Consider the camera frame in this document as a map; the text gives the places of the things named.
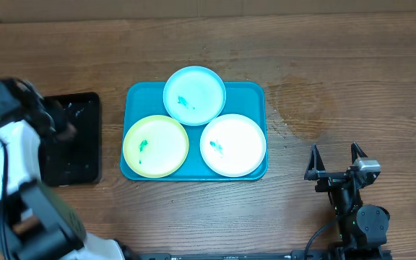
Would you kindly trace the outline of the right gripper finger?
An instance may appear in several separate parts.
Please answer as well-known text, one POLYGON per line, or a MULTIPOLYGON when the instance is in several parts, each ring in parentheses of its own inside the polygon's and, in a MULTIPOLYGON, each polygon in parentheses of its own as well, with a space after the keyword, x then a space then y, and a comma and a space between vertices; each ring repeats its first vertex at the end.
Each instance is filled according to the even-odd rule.
POLYGON ((356 159, 360 157, 367 157, 367 155, 364 153, 364 151, 360 148, 357 142, 353 142, 350 146, 351 150, 351 157, 352 157, 352 163, 355 163, 356 159))
POLYGON ((311 146, 311 156, 306 173, 323 173, 326 169, 316 144, 311 146))

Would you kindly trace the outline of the orange and black sponge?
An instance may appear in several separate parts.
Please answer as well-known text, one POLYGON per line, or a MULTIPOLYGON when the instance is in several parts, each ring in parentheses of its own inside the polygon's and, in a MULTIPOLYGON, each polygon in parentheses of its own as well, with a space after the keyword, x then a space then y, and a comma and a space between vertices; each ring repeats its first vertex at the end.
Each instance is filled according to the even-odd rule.
POLYGON ((56 138, 61 142, 67 142, 73 140, 77 134, 77 129, 73 124, 68 123, 66 129, 62 132, 57 133, 56 138))

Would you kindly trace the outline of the yellow green plate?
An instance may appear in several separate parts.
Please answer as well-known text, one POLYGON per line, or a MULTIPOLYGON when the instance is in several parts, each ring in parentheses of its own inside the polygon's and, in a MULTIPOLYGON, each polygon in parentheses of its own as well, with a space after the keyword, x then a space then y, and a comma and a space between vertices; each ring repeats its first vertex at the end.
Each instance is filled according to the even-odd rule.
POLYGON ((189 137, 175 119, 147 116, 126 132, 122 152, 126 164, 137 175, 162 178, 176 172, 186 160, 189 137))

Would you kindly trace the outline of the light blue plate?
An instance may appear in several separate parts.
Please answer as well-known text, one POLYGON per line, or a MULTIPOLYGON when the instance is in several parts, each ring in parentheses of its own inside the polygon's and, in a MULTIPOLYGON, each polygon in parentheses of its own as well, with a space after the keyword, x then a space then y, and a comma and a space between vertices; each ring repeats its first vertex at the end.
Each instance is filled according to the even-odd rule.
POLYGON ((168 114, 187 126, 208 124, 221 114, 226 99, 221 77, 203 66, 187 66, 173 73, 162 94, 168 114))

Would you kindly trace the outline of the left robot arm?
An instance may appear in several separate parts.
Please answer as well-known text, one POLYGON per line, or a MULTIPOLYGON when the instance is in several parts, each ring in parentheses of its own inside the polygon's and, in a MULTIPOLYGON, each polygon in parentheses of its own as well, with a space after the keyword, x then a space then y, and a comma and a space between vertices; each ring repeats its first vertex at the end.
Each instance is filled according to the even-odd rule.
POLYGON ((134 259, 113 239, 85 230, 41 180, 42 139, 75 128, 56 101, 17 78, 0 79, 0 252, 5 259, 134 259))

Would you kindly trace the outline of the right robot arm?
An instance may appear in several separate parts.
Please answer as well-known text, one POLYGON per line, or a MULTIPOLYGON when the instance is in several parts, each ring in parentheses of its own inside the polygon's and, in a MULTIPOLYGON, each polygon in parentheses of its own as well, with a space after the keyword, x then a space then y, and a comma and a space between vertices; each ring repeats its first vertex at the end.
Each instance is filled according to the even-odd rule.
POLYGON ((391 259, 381 249, 387 242, 390 214, 376 205, 364 205, 360 190, 373 184, 381 173, 380 163, 368 157, 357 143, 350 147, 352 164, 344 172, 326 171, 316 144, 304 174, 315 181, 315 191, 326 193, 334 208, 335 219, 317 230, 309 239, 301 259, 391 259), (325 251, 310 251, 314 240, 325 230, 337 226, 341 241, 325 251))

